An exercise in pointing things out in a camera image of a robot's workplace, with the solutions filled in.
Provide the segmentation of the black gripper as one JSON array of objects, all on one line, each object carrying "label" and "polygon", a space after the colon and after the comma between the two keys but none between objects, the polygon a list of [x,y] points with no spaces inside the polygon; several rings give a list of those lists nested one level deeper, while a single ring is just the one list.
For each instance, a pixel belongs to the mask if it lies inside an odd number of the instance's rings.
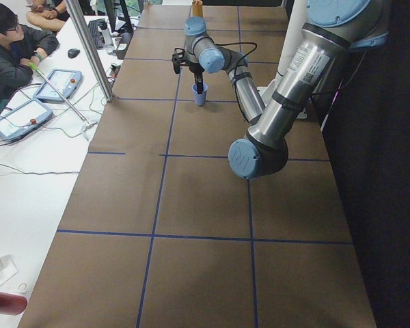
[{"label": "black gripper", "polygon": [[204,80],[203,72],[204,69],[199,64],[191,64],[189,70],[194,74],[195,86],[198,94],[203,94],[204,92]]}]

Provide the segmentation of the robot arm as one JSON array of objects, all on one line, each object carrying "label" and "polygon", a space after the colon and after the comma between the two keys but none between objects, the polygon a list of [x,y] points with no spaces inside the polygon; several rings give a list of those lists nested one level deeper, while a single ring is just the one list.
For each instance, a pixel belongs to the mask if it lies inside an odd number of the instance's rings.
[{"label": "robot arm", "polygon": [[331,62],[349,51],[381,46],[388,35],[390,1],[295,1],[290,18],[301,18],[301,41],[275,89],[263,101],[246,55],[216,44],[200,16],[187,19],[185,48],[172,55],[174,71],[188,66],[197,92],[203,72],[226,72],[249,127],[228,150],[232,171],[252,179],[281,170],[288,160],[285,136],[325,75]]}]

